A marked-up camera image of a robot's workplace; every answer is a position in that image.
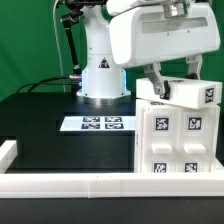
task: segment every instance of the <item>black table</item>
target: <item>black table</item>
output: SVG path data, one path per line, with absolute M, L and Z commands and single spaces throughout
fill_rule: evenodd
M 0 103 L 0 141 L 16 139 L 19 155 L 7 173 L 133 172 L 133 131 L 60 132 L 66 115 L 134 116 L 135 97 L 100 107 L 71 94 L 11 95 Z M 220 125 L 220 160 L 223 140 Z M 223 207 L 222 197 L 0 199 L 0 223 L 219 224 Z

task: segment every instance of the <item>green backdrop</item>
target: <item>green backdrop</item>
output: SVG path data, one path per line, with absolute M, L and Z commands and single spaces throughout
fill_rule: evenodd
M 0 101 L 20 86 L 60 75 L 56 49 L 53 11 L 54 0 L 7 0 L 0 7 Z M 217 52 L 203 55 L 201 78 L 224 82 L 224 0 L 213 0 L 213 9 L 221 35 Z M 59 40 L 64 72 L 71 74 L 72 64 L 61 15 L 67 8 L 57 10 Z M 83 24 L 73 28 L 81 67 L 86 65 L 86 45 Z M 162 63 L 163 75 L 183 77 L 187 72 L 184 59 Z M 127 70 L 127 87 L 135 91 L 136 78 L 144 77 L 142 68 Z M 62 87 L 41 87 L 37 91 L 63 91 Z M 224 113 L 224 97 L 221 104 Z

